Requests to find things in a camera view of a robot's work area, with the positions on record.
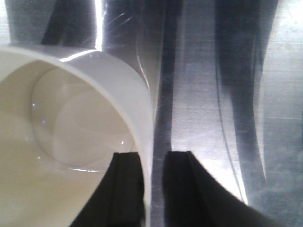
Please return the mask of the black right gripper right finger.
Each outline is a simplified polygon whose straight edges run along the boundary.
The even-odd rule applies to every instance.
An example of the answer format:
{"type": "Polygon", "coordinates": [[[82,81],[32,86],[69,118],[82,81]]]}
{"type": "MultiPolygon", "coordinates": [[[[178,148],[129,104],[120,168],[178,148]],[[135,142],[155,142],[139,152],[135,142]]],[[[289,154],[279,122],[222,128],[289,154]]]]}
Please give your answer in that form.
{"type": "Polygon", "coordinates": [[[224,189],[190,151],[166,154],[163,198],[168,227],[280,226],[224,189]]]}

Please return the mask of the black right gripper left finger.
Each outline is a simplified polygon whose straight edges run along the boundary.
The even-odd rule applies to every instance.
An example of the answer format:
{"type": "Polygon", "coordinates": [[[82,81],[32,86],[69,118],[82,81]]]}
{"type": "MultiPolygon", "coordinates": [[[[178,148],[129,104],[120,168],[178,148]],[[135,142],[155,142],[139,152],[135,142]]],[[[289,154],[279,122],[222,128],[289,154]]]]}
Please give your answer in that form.
{"type": "Polygon", "coordinates": [[[114,153],[110,166],[72,227],[139,227],[144,220],[139,154],[114,153]]]}

